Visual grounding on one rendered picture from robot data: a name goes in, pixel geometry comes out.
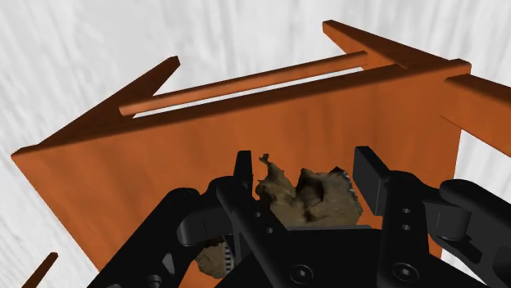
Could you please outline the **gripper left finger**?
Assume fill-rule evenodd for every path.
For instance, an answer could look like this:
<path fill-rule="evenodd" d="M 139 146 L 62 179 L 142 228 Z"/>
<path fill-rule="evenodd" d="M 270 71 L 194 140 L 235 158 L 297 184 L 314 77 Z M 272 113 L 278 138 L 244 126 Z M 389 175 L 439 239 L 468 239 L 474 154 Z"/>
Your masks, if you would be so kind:
<path fill-rule="evenodd" d="M 239 151 L 233 175 L 212 180 L 205 193 L 169 192 L 88 288 L 179 288 L 206 242 L 227 238 L 235 268 L 215 288 L 312 288 L 314 265 L 292 256 L 295 239 L 251 195 L 251 153 Z"/>

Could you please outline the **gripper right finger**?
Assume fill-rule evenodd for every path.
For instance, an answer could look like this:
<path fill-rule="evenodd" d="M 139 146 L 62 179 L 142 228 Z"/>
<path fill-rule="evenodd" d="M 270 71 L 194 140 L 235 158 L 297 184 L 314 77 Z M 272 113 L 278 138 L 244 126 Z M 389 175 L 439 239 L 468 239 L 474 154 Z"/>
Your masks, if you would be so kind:
<path fill-rule="evenodd" d="M 511 288 L 511 204 L 475 182 L 431 187 L 368 146 L 353 181 L 382 217 L 377 288 Z"/>

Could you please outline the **brown lumpy figure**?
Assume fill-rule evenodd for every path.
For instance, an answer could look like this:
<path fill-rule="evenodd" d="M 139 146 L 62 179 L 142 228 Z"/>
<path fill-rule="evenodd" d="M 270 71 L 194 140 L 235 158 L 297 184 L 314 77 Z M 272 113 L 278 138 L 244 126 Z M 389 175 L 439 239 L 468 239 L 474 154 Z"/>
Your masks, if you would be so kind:
<path fill-rule="evenodd" d="M 359 221 L 363 209 L 345 170 L 315 173 L 303 168 L 293 186 L 267 154 L 260 161 L 267 175 L 258 181 L 255 193 L 286 228 L 350 226 Z"/>

